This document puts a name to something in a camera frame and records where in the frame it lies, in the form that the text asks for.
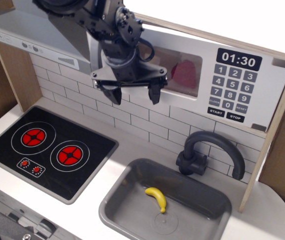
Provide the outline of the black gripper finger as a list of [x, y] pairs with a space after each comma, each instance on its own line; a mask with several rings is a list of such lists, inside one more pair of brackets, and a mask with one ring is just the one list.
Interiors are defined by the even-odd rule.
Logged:
[[122, 91], [117, 86], [100, 86], [100, 90], [114, 104], [120, 105], [122, 101]]
[[154, 105], [158, 104], [161, 96], [162, 83], [150, 83], [148, 85], [148, 96]]

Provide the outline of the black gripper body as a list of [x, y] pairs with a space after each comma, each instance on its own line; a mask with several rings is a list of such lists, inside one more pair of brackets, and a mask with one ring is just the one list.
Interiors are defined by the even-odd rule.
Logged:
[[94, 70], [90, 76], [99, 86], [107, 87], [144, 87], [159, 85], [164, 88], [168, 84], [165, 67], [145, 62], [137, 51], [126, 57], [108, 56], [101, 52], [102, 68]]

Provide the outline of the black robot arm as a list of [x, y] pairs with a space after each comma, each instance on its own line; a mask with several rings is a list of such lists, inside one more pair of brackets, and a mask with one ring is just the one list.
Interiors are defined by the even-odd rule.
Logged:
[[106, 66], [90, 74], [95, 85], [120, 105], [122, 88], [147, 87], [153, 104], [160, 101], [167, 69], [151, 64], [155, 50], [141, 35], [143, 22], [121, 0], [34, 0], [49, 21], [79, 51], [85, 44], [77, 33], [84, 30], [98, 41]]

